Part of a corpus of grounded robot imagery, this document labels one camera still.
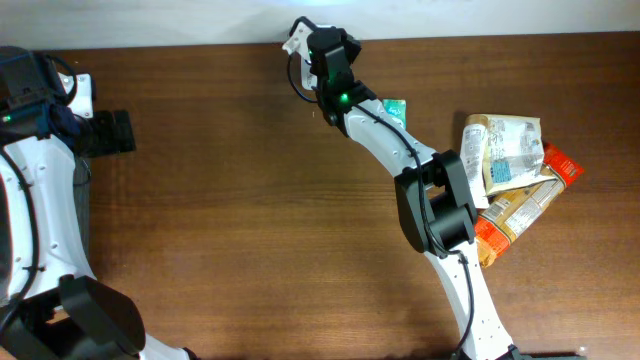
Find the orange package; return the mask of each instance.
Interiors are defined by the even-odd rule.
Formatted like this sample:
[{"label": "orange package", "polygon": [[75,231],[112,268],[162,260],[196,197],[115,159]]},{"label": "orange package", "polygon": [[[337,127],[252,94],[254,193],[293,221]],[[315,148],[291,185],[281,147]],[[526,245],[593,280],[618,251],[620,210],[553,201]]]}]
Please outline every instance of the orange package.
[{"label": "orange package", "polygon": [[544,144],[541,175],[555,180],[497,195],[478,217],[475,226],[478,256],[483,267],[490,266],[571,185],[584,169],[552,144]]}]

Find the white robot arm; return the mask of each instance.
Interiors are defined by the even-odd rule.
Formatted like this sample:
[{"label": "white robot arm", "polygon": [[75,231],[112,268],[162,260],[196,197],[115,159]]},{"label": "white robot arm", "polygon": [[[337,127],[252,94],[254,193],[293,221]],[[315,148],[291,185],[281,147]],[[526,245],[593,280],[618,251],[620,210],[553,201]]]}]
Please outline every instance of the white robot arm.
[{"label": "white robot arm", "polygon": [[[53,62],[60,60],[0,48],[11,93],[0,104],[0,343],[17,359],[193,360],[145,334],[133,302],[91,271],[74,203],[74,153],[135,145],[126,112],[94,114],[90,75],[59,74]],[[50,323],[62,310],[68,317]]]},{"label": "white robot arm", "polygon": [[[363,145],[394,178],[402,229],[438,273],[458,323],[461,341],[452,358],[530,359],[513,345],[482,276],[473,230],[477,213],[457,154],[438,154],[417,141],[355,80],[351,64],[360,43],[344,29],[319,27],[301,17],[289,36],[283,45],[289,64],[294,54],[300,55],[305,73],[314,77],[305,82],[315,84],[317,100],[305,97],[291,81],[296,93],[317,103],[331,126]],[[425,183],[444,186],[445,192],[425,201]]]}]

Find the wood grain surface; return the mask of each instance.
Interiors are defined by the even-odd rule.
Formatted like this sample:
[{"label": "wood grain surface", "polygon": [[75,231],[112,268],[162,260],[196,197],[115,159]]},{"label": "wood grain surface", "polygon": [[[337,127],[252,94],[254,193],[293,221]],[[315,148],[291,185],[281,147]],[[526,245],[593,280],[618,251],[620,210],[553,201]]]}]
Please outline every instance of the wood grain surface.
[{"label": "wood grain surface", "polygon": [[[131,113],[137,151],[93,162],[90,262],[151,334],[206,360],[453,349],[391,177],[296,97],[279,44],[59,55]],[[542,118],[586,173],[484,271],[498,313],[527,353],[640,358],[640,34],[365,42],[354,71],[437,150],[468,114]]]}]

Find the food wrapper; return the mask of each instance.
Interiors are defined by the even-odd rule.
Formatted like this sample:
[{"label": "food wrapper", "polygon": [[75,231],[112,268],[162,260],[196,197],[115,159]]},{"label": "food wrapper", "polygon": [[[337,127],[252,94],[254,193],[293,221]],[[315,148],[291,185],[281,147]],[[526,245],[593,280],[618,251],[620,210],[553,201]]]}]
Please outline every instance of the food wrapper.
[{"label": "food wrapper", "polygon": [[499,194],[478,217],[475,230],[478,257],[483,267],[493,264],[584,172],[580,165],[552,144],[544,145],[543,163],[541,174],[552,180]]},{"label": "food wrapper", "polygon": [[478,209],[489,207],[482,180],[482,161],[487,147],[489,119],[484,115],[471,115],[467,118],[462,132],[460,159],[467,174],[473,203]]},{"label": "food wrapper", "polygon": [[477,114],[467,118],[460,151],[477,208],[488,196],[533,185],[552,177],[540,173],[540,119]]},{"label": "food wrapper", "polygon": [[407,102],[405,100],[383,99],[384,110],[393,117],[393,120],[407,129]]}]

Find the green package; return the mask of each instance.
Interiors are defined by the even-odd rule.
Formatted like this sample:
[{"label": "green package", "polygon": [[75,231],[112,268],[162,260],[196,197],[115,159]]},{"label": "green package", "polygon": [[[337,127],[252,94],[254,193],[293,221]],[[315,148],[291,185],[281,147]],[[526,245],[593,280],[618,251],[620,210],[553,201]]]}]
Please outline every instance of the green package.
[{"label": "green package", "polygon": [[382,105],[387,113],[402,122],[402,127],[407,129],[407,102],[405,100],[383,99]]}]

